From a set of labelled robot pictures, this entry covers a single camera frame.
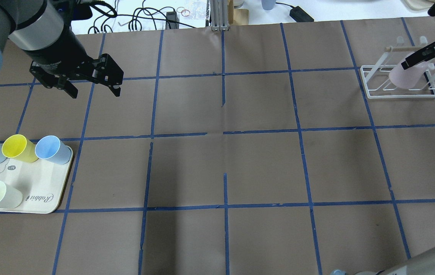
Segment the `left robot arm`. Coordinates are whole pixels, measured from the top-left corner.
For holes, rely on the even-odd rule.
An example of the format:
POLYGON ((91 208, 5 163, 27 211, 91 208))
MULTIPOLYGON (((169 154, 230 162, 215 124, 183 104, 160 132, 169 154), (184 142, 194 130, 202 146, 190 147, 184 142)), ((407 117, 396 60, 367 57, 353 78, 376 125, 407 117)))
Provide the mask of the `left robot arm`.
POLYGON ((90 57, 71 30, 71 22, 92 17, 91 9, 104 6, 108 16, 117 12, 100 0, 0 0, 0 69, 7 41, 32 59, 30 73, 47 89, 60 89, 73 99, 72 81, 101 84, 120 96, 124 72, 109 54, 90 57))

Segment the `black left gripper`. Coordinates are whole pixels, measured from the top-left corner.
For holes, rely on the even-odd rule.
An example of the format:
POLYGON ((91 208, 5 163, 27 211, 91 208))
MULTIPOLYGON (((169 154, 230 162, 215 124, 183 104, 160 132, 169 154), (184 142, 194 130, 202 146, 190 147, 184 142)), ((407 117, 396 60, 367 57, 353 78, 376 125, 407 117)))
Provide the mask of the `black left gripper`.
POLYGON ((72 80, 87 80, 109 88, 114 96, 121 96, 124 71, 107 53, 97 59, 90 57, 69 27, 48 47, 29 51, 32 64, 29 71, 44 87, 63 90, 72 99, 78 89, 72 80))

